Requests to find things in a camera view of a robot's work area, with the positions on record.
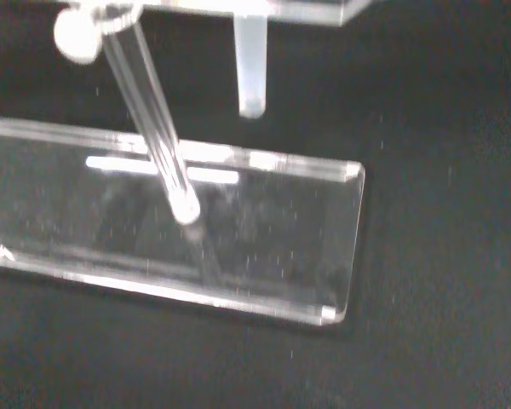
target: transparent plastic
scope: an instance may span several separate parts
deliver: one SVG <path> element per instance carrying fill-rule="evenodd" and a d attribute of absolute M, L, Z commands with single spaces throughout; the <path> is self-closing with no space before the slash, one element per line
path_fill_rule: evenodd
<path fill-rule="evenodd" d="M 344 317 L 364 169 L 180 141 L 175 221 L 144 138 L 0 118 L 0 266 L 326 325 Z"/>
<path fill-rule="evenodd" d="M 43 0 L 94 4 L 95 0 Z M 269 19 L 341 26 L 375 0 L 114 0 L 145 8 L 198 14 L 265 15 Z"/>
<path fill-rule="evenodd" d="M 245 118 L 265 112 L 267 93 L 267 17 L 234 16 L 238 111 Z"/>
<path fill-rule="evenodd" d="M 193 223 L 200 214 L 200 204 L 187 179 L 183 158 L 177 154 L 178 136 L 137 9 L 106 6 L 98 11 L 96 24 L 106 34 L 102 39 L 106 58 L 136 128 L 146 140 L 175 219 L 181 224 Z"/>

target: black background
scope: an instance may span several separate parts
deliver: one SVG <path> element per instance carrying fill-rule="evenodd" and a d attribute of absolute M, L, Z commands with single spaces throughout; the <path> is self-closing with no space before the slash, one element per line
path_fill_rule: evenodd
<path fill-rule="evenodd" d="M 0 5 L 0 115 L 133 130 L 56 7 Z M 511 1 L 269 26 L 238 118 L 233 24 L 145 13 L 182 138 L 361 161 L 352 303 L 320 330 L 0 270 L 0 407 L 511 407 Z"/>

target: white knob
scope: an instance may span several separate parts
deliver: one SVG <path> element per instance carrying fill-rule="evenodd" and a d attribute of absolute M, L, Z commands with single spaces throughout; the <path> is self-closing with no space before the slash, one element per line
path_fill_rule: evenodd
<path fill-rule="evenodd" d="M 70 61 L 91 64 L 102 48 L 102 35 L 92 16 L 82 9 L 64 9 L 55 22 L 55 44 Z"/>

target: acrylic platform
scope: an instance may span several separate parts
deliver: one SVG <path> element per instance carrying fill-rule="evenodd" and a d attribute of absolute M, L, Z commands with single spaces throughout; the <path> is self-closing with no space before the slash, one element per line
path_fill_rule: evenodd
<path fill-rule="evenodd" d="M 144 139 L 0 118 L 0 266 L 312 325 L 348 304 L 356 162 L 180 141 L 201 204 L 171 215 Z"/>

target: frosted acrylic peg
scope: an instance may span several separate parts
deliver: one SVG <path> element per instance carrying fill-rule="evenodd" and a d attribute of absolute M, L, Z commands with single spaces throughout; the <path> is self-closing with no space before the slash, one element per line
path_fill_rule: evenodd
<path fill-rule="evenodd" d="M 265 112 L 267 93 L 267 17 L 234 16 L 238 111 L 245 118 Z"/>

